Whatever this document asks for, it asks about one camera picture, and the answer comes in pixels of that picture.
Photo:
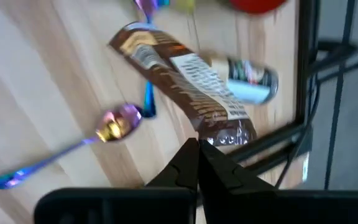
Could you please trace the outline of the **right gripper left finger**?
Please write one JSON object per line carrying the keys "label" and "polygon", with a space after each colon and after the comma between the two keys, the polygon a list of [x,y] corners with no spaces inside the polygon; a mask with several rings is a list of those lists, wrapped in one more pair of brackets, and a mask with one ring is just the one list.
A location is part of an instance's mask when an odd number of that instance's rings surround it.
{"label": "right gripper left finger", "polygon": [[189,138],[147,185],[128,188],[64,188],[36,204],[34,222],[194,223],[199,144]]}

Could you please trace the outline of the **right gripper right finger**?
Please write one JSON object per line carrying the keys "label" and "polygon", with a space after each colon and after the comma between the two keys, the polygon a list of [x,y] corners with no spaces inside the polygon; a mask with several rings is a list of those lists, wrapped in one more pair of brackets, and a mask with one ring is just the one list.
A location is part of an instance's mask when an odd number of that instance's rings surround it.
{"label": "right gripper right finger", "polygon": [[200,141],[199,185],[208,223],[354,223],[358,191],[279,190]]}

